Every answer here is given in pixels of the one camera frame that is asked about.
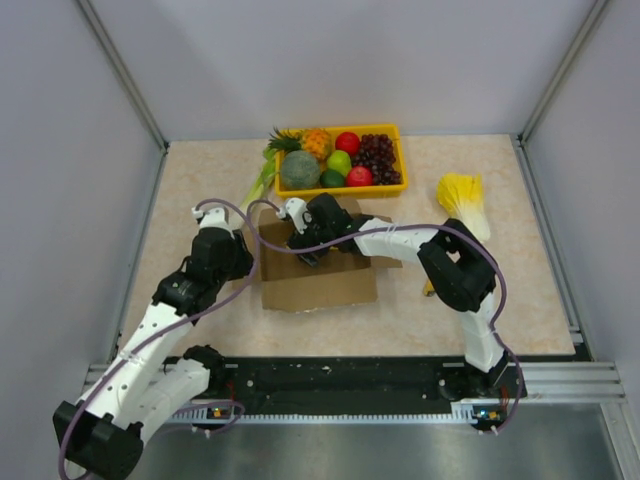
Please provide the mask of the brown cardboard express box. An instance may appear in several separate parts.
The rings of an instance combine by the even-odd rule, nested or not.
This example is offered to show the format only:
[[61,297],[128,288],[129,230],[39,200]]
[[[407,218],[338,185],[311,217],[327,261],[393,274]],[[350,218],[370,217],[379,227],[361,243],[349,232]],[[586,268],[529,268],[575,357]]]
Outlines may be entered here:
[[373,303],[378,298],[377,273],[402,266],[398,260],[331,248],[311,267],[294,254],[256,248],[249,230],[243,232],[249,251],[260,255],[253,284],[259,288],[265,310],[298,313]]

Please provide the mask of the purple grape bunch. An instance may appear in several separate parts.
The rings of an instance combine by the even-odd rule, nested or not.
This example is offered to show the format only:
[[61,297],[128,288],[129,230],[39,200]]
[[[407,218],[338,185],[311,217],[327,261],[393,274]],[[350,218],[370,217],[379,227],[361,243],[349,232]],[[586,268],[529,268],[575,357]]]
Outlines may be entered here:
[[363,135],[357,153],[351,158],[353,167],[363,167],[371,173],[375,186],[401,183],[402,174],[396,163],[393,141],[386,134]]

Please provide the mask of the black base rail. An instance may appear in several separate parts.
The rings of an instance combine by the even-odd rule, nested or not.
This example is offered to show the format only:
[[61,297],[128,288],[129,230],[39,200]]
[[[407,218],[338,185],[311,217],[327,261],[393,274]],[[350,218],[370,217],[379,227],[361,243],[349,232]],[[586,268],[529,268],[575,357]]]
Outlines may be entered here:
[[233,399],[249,415],[440,414],[526,393],[513,366],[484,374],[447,356],[228,357],[211,377],[198,399]]

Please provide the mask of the dark green lime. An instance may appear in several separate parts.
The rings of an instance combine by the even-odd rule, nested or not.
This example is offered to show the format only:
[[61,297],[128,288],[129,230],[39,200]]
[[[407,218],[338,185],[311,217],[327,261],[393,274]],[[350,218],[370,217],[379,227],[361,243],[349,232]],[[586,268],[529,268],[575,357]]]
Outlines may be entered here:
[[345,186],[345,177],[338,171],[327,169],[320,176],[320,185],[323,188],[342,188]]

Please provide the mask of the red apple front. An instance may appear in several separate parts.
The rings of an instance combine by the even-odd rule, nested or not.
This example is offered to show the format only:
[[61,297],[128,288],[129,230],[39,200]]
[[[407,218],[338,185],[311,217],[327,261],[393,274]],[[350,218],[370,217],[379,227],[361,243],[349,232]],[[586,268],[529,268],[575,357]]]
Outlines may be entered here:
[[373,184],[372,172],[363,166],[353,167],[345,178],[345,185],[349,188],[368,187]]

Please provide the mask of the light green apple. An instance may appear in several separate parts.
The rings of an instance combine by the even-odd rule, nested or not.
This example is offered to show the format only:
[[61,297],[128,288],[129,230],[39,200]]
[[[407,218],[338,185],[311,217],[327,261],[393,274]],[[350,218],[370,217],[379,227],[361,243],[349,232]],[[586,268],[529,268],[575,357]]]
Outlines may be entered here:
[[335,150],[326,160],[326,167],[346,177],[352,169],[350,155],[342,150]]

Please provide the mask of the yellow plastic fruit tray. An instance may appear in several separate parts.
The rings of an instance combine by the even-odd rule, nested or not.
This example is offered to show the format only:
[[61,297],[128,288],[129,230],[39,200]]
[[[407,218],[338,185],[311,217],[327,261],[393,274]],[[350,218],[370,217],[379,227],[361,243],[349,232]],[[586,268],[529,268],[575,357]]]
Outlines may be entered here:
[[[401,136],[399,132],[399,128],[392,123],[383,123],[383,124],[365,124],[365,125],[349,125],[349,126],[327,126],[327,127],[314,127],[314,128],[322,128],[325,129],[331,136],[332,140],[332,152],[336,150],[334,147],[336,137],[345,131],[354,132],[361,137],[365,134],[386,134],[388,135],[394,144],[394,153],[397,156],[396,169],[402,174],[402,181],[397,185],[379,185],[379,186],[368,186],[368,187],[359,187],[359,188],[349,188],[346,185],[342,188],[323,188],[319,182],[315,187],[306,190],[288,190],[284,187],[280,180],[279,169],[281,163],[286,155],[284,152],[276,151],[276,177],[275,177],[275,191],[276,194],[282,198],[289,197],[303,197],[303,198],[311,198],[313,196],[319,195],[321,193],[331,193],[333,195],[338,196],[351,196],[356,198],[384,198],[384,197],[394,197],[400,195],[404,190],[407,189],[409,185],[407,168],[404,161],[404,154],[402,149]],[[290,131],[292,132],[300,132],[303,129],[310,128],[294,128]],[[319,162],[321,167],[321,174],[327,170],[326,160],[324,162]]]

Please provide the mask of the yellow utility knife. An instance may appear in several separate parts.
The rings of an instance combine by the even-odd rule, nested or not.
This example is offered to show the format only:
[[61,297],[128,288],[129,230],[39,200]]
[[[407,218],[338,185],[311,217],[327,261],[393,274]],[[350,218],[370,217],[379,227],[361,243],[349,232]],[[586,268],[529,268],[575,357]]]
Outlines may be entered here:
[[431,297],[435,294],[435,289],[430,281],[427,281],[422,290],[424,296]]

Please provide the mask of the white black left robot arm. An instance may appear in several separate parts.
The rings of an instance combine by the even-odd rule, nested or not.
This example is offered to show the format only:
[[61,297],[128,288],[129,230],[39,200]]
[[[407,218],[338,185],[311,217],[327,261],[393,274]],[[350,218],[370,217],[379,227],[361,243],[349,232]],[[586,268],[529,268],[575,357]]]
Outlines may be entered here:
[[148,441],[184,404],[226,389],[224,357],[210,346],[188,349],[161,380],[154,376],[211,312],[222,287],[248,276],[253,264],[241,231],[199,229],[190,255],[160,281],[135,333],[102,377],[76,402],[55,410],[60,478],[67,476],[67,462],[103,479],[127,478]]

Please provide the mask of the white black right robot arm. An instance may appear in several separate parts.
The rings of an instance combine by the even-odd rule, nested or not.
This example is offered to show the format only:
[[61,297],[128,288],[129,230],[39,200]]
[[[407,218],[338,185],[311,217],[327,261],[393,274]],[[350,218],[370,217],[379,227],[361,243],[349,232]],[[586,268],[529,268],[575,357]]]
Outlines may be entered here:
[[333,246],[421,266],[436,296],[459,313],[469,388],[487,396],[502,385],[509,354],[496,338],[495,324],[506,303],[506,283],[495,259],[464,223],[449,219],[442,225],[401,226],[351,214],[327,193],[308,202],[290,198],[277,216],[293,224],[287,246],[310,266]]

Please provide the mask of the red apple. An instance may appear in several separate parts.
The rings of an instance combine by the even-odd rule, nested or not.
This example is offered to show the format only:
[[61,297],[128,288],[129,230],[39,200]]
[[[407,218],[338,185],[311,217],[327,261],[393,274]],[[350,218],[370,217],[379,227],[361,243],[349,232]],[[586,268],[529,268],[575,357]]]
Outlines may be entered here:
[[349,156],[355,156],[360,149],[360,137],[351,131],[340,133],[334,143],[336,150],[346,152]]
[[372,172],[363,166],[353,167],[345,178],[345,185],[349,188],[368,187],[373,184]]

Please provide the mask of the yellow napa cabbage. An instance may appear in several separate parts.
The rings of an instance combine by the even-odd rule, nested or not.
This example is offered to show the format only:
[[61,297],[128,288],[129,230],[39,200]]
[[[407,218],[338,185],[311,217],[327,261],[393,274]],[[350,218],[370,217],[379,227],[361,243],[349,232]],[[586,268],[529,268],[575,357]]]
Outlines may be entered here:
[[438,182],[436,199],[446,213],[461,221],[479,242],[490,240],[481,175],[445,174]]

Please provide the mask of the green white leek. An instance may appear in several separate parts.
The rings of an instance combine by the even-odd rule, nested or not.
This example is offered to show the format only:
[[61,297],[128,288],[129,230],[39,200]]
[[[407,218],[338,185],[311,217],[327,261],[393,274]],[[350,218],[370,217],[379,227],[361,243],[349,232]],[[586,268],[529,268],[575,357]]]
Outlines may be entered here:
[[252,202],[264,199],[268,195],[271,185],[276,177],[276,150],[266,147],[262,151],[262,156],[264,158],[264,163],[261,170],[241,203],[240,209],[243,213],[248,212],[249,205]]

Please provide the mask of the red apple rear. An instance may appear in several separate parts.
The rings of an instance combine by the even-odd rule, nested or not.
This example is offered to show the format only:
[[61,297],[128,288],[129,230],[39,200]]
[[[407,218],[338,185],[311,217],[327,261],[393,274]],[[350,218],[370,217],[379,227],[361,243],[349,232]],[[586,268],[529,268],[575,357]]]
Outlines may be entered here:
[[360,149],[360,137],[351,131],[340,133],[334,143],[336,150],[346,152],[349,156],[355,156]]

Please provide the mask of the pineapple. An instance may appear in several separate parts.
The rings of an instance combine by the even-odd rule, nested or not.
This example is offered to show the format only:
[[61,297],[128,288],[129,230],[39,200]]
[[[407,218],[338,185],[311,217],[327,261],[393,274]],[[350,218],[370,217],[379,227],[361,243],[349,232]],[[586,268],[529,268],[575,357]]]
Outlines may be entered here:
[[268,147],[285,154],[298,150],[305,151],[317,161],[324,162],[332,152],[332,140],[330,134],[322,128],[292,132],[274,127],[269,137]]

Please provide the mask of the green cantaloupe melon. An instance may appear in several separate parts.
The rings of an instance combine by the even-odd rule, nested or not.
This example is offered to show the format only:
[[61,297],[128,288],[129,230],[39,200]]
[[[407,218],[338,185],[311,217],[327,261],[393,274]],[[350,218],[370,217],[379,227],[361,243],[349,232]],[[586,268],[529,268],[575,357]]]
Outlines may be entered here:
[[280,180],[288,190],[306,190],[316,186],[321,167],[309,152],[297,150],[287,153],[281,163]]

